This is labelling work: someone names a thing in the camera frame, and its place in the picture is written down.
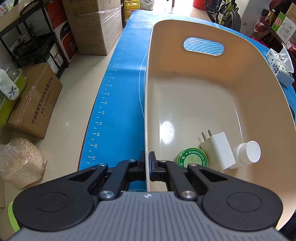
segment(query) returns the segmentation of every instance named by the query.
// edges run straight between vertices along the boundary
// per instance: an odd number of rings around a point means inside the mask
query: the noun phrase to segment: blue mat
[[[144,86],[148,45],[153,24],[164,19],[216,26],[247,39],[264,56],[268,51],[268,48],[251,38],[209,21],[170,13],[135,11],[122,32],[98,91],[85,135],[79,170],[98,163],[114,167],[122,160],[138,159],[144,150]],[[223,51],[221,44],[211,42],[212,46],[209,46],[210,41],[205,41],[190,38],[186,48],[211,54]],[[284,92],[296,113],[293,88],[284,89]],[[145,189],[145,182],[138,181],[130,185],[130,190]]]

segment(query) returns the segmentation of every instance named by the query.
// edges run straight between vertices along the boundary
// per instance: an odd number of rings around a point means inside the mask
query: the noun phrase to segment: white towel
[[[0,91],[10,100],[16,100],[20,93],[19,88],[3,69],[0,69]]]

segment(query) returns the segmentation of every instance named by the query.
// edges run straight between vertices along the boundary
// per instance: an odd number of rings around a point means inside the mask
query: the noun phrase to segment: red bucket
[[[205,0],[193,0],[193,7],[205,11]]]

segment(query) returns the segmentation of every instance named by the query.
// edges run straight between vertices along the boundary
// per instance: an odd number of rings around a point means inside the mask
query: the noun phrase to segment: green bicycle frame
[[[235,1],[231,1],[231,0],[226,0],[225,4],[229,4],[228,7],[225,9],[224,13],[223,13],[223,17],[221,18],[219,24],[224,26],[224,21],[223,19],[227,19],[227,16],[229,14],[230,11],[233,11],[236,7],[237,7],[237,4],[235,3]]]

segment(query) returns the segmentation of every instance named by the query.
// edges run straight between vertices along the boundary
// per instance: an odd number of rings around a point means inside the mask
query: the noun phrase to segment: black shelf rack
[[[31,16],[33,13],[35,13],[37,10],[41,9],[42,12],[43,12],[43,15],[44,15],[44,18],[45,18],[45,21],[48,25],[48,28],[50,30],[50,36],[49,38],[44,42],[44,44],[39,47],[35,41],[35,38],[31,32],[31,30],[29,29],[28,27],[28,24],[26,22],[26,19]],[[7,34],[9,31],[11,31],[12,29],[16,28],[19,32],[19,34],[22,34],[22,32],[20,31],[19,29],[19,25],[23,23],[33,44],[35,45],[36,47],[36,51],[34,53],[31,53],[31,54],[28,54],[28,55],[25,55],[25,56],[21,56],[21,57],[14,57],[14,55],[12,54],[12,52],[10,51],[10,49],[8,48],[8,46],[5,44],[4,40],[3,40],[3,36],[5,34]],[[10,56],[12,57],[12,61],[14,63],[17,64],[17,66],[20,68],[20,67],[24,67],[24,66],[21,66],[20,65],[20,62],[22,61],[26,61],[26,60],[31,60],[32,58],[38,58],[39,60],[42,60],[43,62],[47,62],[45,57],[43,56],[43,51],[46,49],[46,47],[52,43],[53,41],[55,42],[55,44],[57,45],[57,48],[59,50],[59,53],[63,59],[63,64],[61,65],[61,67],[59,67],[59,71],[57,73],[57,77],[60,78],[62,73],[64,72],[65,68],[67,68],[69,66],[69,64],[67,63],[67,60],[64,56],[64,53],[61,49],[61,46],[59,45],[58,41],[57,41],[57,38],[55,36],[55,33],[53,32],[52,30],[52,27],[50,25],[50,22],[49,22],[49,19],[47,18],[47,15],[45,13],[45,9],[44,9],[44,5],[43,5],[43,2],[42,0],[34,0],[32,1],[31,3],[29,3],[27,6],[25,6],[21,12],[20,12],[20,17],[14,21],[13,23],[11,23],[10,25],[8,25],[5,29],[3,29],[1,32],[0,32],[0,41],[2,42],[2,44],[4,45],[5,49],[7,50],[7,52],[10,54]]]

